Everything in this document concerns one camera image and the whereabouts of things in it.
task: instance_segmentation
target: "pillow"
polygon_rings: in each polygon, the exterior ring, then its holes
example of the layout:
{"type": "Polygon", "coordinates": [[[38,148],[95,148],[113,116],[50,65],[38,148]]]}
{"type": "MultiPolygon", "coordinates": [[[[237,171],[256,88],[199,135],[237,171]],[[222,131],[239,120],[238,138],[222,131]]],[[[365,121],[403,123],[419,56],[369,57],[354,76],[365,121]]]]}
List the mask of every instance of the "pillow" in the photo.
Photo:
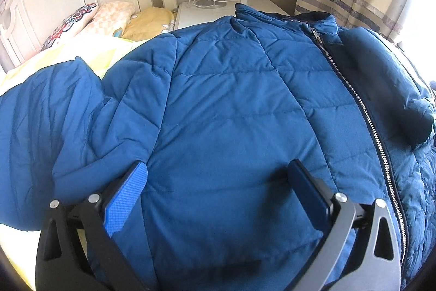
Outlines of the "pillow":
{"type": "Polygon", "coordinates": [[[69,17],[65,18],[61,25],[45,40],[41,51],[53,45],[58,46],[70,38],[76,36],[92,20],[97,13],[97,4],[89,3],[77,9],[69,17]]]}
{"type": "Polygon", "coordinates": [[[121,37],[133,41],[149,40],[173,30],[173,13],[162,8],[147,8],[132,16],[130,24],[127,24],[121,37]]]}
{"type": "Polygon", "coordinates": [[[134,12],[135,7],[132,3],[106,3],[100,7],[83,32],[120,37],[134,12]]]}

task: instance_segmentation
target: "floral pillow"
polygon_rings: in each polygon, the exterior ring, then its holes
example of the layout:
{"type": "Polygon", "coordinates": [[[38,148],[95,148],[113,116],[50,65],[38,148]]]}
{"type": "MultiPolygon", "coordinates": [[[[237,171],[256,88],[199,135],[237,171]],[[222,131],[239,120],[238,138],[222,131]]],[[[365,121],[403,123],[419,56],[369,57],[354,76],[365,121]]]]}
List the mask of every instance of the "floral pillow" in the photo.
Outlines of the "floral pillow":
{"type": "Polygon", "coordinates": [[[97,11],[98,7],[95,3],[89,3],[77,9],[65,18],[62,24],[45,40],[41,51],[63,44],[76,36],[92,20],[97,11]]]}

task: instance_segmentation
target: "yellow pillow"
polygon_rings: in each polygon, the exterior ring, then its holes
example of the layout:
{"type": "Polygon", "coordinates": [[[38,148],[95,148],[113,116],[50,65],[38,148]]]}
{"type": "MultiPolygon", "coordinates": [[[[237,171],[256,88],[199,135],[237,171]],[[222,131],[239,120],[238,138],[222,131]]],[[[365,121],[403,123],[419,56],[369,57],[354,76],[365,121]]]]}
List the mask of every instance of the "yellow pillow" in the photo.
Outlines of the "yellow pillow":
{"type": "Polygon", "coordinates": [[[147,8],[132,16],[121,37],[132,41],[149,40],[173,30],[173,13],[162,8],[147,8]]]}

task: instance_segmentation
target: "nightstand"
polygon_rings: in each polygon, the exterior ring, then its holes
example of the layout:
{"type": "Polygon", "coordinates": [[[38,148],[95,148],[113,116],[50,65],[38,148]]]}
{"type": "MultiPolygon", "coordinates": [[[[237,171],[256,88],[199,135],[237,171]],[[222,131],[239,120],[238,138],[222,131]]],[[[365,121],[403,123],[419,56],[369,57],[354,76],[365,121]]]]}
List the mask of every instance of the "nightstand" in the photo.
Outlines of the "nightstand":
{"type": "MultiPolygon", "coordinates": [[[[174,29],[187,28],[188,26],[202,24],[204,22],[213,22],[227,15],[235,16],[235,4],[238,2],[240,1],[227,0],[226,6],[218,9],[197,8],[193,4],[188,7],[188,2],[184,2],[179,6],[174,29]]],[[[248,0],[247,5],[265,13],[288,15],[283,9],[276,6],[270,0],[248,0]]]]}

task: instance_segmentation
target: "textured blue pad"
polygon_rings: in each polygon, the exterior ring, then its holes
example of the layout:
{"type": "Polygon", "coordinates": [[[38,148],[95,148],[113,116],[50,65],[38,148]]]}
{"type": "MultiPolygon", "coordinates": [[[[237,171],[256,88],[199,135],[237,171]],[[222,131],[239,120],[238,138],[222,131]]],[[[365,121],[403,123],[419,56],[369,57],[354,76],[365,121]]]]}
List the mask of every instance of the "textured blue pad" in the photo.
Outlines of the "textured blue pad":
{"type": "Polygon", "coordinates": [[[147,179],[147,166],[140,162],[106,206],[104,227],[109,237],[123,228],[147,183],[147,179]]]}

